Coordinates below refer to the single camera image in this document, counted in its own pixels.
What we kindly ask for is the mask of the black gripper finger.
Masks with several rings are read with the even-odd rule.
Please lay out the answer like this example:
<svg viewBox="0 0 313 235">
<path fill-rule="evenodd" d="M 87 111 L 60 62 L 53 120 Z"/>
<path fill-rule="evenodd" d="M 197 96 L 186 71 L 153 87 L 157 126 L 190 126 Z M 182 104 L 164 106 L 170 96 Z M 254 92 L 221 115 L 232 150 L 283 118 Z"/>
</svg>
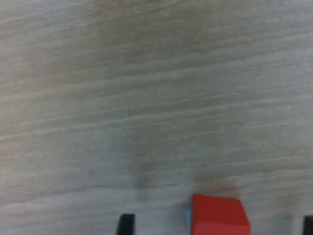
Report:
<svg viewBox="0 0 313 235">
<path fill-rule="evenodd" d="M 135 214 L 125 213 L 120 216 L 116 235 L 135 235 Z"/>
<path fill-rule="evenodd" d="M 303 219 L 303 235 L 313 235 L 313 216 L 306 215 Z"/>
</svg>

